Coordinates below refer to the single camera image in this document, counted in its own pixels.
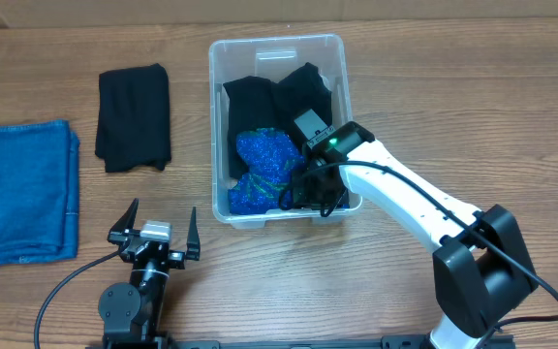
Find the folded denim cloth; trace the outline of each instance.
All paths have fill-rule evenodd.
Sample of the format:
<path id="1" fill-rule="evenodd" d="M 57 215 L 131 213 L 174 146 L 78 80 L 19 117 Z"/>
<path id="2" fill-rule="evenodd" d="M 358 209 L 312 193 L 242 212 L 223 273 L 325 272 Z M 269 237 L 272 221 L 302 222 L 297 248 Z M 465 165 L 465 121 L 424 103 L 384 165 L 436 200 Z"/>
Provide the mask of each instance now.
<path id="1" fill-rule="evenodd" d="M 67 121 L 0 127 L 0 265 L 75 258 L 78 138 Z"/>

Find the black cable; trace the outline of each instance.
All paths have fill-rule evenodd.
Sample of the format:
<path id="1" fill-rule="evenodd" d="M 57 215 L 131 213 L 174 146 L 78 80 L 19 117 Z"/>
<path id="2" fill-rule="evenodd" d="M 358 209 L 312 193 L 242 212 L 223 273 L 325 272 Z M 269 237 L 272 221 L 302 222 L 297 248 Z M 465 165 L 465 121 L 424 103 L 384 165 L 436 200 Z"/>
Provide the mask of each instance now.
<path id="1" fill-rule="evenodd" d="M 290 209 L 290 207 L 282 206 L 281 203 L 282 203 L 283 197 L 286 195 L 286 193 L 289 190 L 293 189 L 296 184 L 302 182 L 304 179 L 306 179 L 309 176 L 314 175 L 318 172 L 328 170 L 328 169 L 332 169 L 332 168 L 335 168 L 335 167 L 340 167 L 340 166 L 364 166 L 364 167 L 369 167 L 369 168 L 373 168 L 373 169 L 376 169 L 376 170 L 380 170 L 380 171 L 383 172 L 383 174 L 394 175 L 398 179 L 402 180 L 404 183 L 408 184 L 408 186 L 415 189 L 418 193 L 420 193 L 423 196 L 423 198 L 425 198 L 428 202 L 430 202 L 434 207 L 439 209 L 445 216 L 447 216 L 449 219 L 451 219 L 453 222 L 455 222 L 458 226 L 462 227 L 471 236 L 473 236 L 474 238 L 479 240 L 483 245 L 485 245 L 489 250 L 491 250 L 499 258 L 505 260 L 507 263 L 509 263 L 512 266 L 518 268 L 527 277 L 529 277 L 530 279 L 537 282 L 540 286 L 542 286 L 546 290 L 546 292 L 548 292 L 550 294 L 550 296 L 552 296 L 552 298 L 554 298 L 558 302 L 558 292 L 557 292 L 557 290 L 555 290 L 552 286 L 550 286 L 546 281 L 541 279 L 539 276 L 537 276 L 536 274 L 534 274 L 530 270 L 527 270 L 526 268 L 524 268 L 524 266 L 519 264 L 514 258 L 508 256 L 505 252 L 503 252 L 501 249 L 499 249 L 496 245 L 494 245 L 492 242 L 490 242 L 487 238 L 482 237 L 479 233 L 477 233 L 475 230 L 473 230 L 473 228 L 471 228 L 468 224 L 464 223 L 460 218 L 458 218 L 455 214 L 453 214 L 453 212 L 446 209 L 441 203 L 439 203 L 430 194 L 428 194 L 425 190 L 423 190 L 423 188 L 419 187 L 416 183 L 411 181 L 409 178 L 407 178 L 403 174 L 395 171 L 394 169 L 392 169 L 388 166 L 369 163 L 369 162 L 366 162 L 366 161 L 344 161 L 344 162 L 337 162 L 337 163 L 322 165 L 319 168 L 315 168 L 315 169 L 312 169 L 310 171 L 307 171 L 302 176 L 300 176 L 296 180 L 289 183 L 279 194 L 279 207 L 281 209 L 284 209 L 284 210 Z M 497 331 L 500 331 L 501 327 L 503 327 L 503 326 L 506 326 L 506 325 L 509 325 L 509 324 L 517 324 L 517 323 L 521 323 L 521 322 L 552 322 L 552 321 L 558 321 L 558 314 L 557 315 L 549 315 L 549 316 L 522 316 L 522 317 L 511 318 L 511 319 L 508 319 L 508 320 L 503 320 L 503 321 L 498 322 L 497 324 L 494 325 L 494 329 L 496 329 Z"/>
<path id="2" fill-rule="evenodd" d="M 346 195 L 347 191 L 348 191 L 348 189 L 346 189 L 346 187 L 344 187 L 344 189 L 341 191 L 341 194 L 339 194 L 337 196 L 337 199 L 335 199 L 335 202 L 330 205 L 330 207 L 328 208 L 327 211 L 325 211 L 325 206 L 321 205 L 320 206 L 320 215 L 324 218 L 329 217 L 330 214 L 333 213 L 335 208 L 339 205 L 339 202 L 341 202 L 341 200 L 344 198 L 344 195 Z"/>
<path id="3" fill-rule="evenodd" d="M 57 286 L 55 286 L 55 288 L 53 289 L 53 291 L 50 292 L 50 294 L 48 294 L 48 297 L 46 297 L 46 300 L 43 303 L 43 306 L 40 308 L 40 311 L 38 312 L 38 316 L 36 317 L 36 324 L 34 325 L 34 349 L 40 349 L 40 339 L 39 339 L 40 323 L 43 321 L 43 316 L 45 316 L 45 311 L 47 311 L 48 304 L 51 302 L 53 297 L 55 297 L 55 295 L 59 292 L 59 290 L 61 290 L 62 287 L 64 287 L 70 280 L 72 280 L 75 276 L 79 275 L 80 273 L 119 255 L 130 244 L 130 241 L 129 240 L 127 241 L 128 243 L 123 245 L 123 247 L 120 247 L 117 251 L 110 253 L 103 258 L 99 258 L 96 261 L 88 263 L 85 266 L 73 271 L 70 275 L 66 276 L 66 278 L 63 279 Z"/>

